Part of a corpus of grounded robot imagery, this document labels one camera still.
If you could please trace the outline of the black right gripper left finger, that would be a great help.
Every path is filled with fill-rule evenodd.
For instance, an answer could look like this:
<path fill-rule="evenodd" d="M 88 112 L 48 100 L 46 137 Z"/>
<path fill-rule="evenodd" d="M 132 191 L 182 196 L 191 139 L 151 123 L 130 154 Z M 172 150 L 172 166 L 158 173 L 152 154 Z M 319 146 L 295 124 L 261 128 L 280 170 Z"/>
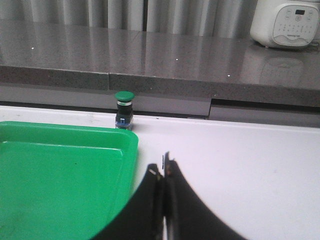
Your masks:
<path fill-rule="evenodd" d="M 164 230 L 164 178 L 155 163 L 119 214 L 94 240 L 162 240 Z"/>

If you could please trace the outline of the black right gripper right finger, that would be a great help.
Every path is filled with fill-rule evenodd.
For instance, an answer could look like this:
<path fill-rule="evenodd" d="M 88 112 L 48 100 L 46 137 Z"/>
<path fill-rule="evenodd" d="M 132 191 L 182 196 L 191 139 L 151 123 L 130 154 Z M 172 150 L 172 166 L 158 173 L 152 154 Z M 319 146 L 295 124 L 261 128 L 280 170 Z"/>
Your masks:
<path fill-rule="evenodd" d="M 244 240 L 217 217 L 185 179 L 178 163 L 166 152 L 164 170 L 164 216 L 168 240 Z"/>

